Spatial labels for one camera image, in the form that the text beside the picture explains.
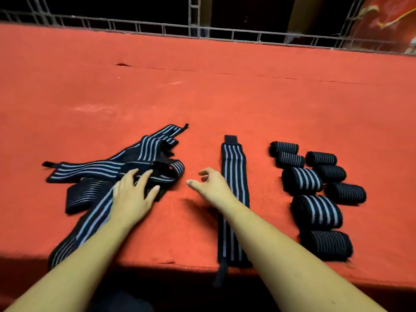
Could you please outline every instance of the hand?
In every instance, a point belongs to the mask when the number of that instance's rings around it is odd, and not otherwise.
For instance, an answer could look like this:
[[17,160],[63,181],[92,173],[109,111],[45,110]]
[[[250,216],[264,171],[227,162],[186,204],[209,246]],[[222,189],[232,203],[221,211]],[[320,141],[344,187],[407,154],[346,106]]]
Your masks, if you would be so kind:
[[207,167],[199,171],[198,174],[202,176],[201,181],[205,183],[187,180],[186,184],[204,197],[211,206],[223,212],[228,206],[239,202],[220,172]]
[[133,185],[133,176],[138,168],[128,171],[113,189],[113,205],[110,211],[110,222],[133,227],[148,213],[156,198],[160,186],[157,185],[144,199],[144,187],[153,170],[148,170]]

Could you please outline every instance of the red surface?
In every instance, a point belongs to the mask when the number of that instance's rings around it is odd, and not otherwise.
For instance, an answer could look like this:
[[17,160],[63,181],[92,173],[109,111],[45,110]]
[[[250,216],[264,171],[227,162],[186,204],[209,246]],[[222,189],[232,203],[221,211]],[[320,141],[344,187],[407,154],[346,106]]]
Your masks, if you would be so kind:
[[294,239],[268,143],[335,153],[368,201],[340,206],[354,255],[330,266],[416,288],[414,58],[11,25],[0,39],[2,258],[46,258],[79,218],[65,215],[68,185],[47,184],[43,161],[105,158],[189,123],[174,149],[185,175],[134,230],[122,265],[217,269],[216,220],[185,180],[219,169],[223,136],[236,134],[252,210]]

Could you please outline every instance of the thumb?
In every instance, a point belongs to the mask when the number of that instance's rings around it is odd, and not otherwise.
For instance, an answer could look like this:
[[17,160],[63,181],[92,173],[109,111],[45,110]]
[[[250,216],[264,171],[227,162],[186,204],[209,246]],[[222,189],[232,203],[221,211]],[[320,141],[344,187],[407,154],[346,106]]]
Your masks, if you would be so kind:
[[159,190],[160,190],[160,186],[159,185],[156,185],[147,194],[145,200],[150,203],[150,206],[153,204],[153,201],[155,200],[157,194],[159,193]]
[[187,180],[186,184],[191,187],[194,191],[196,191],[198,194],[202,194],[204,183],[200,183],[197,180]]

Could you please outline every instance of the finger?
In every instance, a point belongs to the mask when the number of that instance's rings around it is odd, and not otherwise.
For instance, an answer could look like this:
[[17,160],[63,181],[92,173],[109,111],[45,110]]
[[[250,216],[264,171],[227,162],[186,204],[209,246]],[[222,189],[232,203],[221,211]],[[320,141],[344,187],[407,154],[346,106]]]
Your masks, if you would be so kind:
[[147,194],[145,201],[147,201],[150,204],[150,206],[153,204],[153,201],[155,200],[157,194],[159,193],[159,190],[160,190],[160,186],[156,185]]
[[120,189],[133,187],[133,176],[137,173],[137,171],[138,168],[135,168],[134,170],[128,171],[126,175],[123,176],[120,181]]
[[214,171],[215,170],[212,167],[206,167],[203,170],[200,170],[198,172],[198,175],[201,175],[201,176],[203,176],[203,175],[209,175],[209,173],[214,172]]
[[113,197],[117,197],[119,195],[119,187],[120,187],[120,181],[118,181],[113,188]]
[[202,194],[203,187],[205,185],[204,183],[200,183],[197,180],[187,180],[186,184],[199,194]]
[[136,188],[138,190],[141,190],[144,193],[144,187],[146,186],[147,181],[152,173],[153,173],[153,170],[148,170],[143,173],[143,175],[141,176],[141,178],[138,180],[136,184]]

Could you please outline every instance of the person's right arm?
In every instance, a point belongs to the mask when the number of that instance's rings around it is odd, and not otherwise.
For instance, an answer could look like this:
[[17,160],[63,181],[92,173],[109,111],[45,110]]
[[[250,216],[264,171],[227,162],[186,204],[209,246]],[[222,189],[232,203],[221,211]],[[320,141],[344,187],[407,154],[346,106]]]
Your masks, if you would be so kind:
[[282,312],[385,311],[304,247],[240,203],[208,167],[188,180],[226,218]]

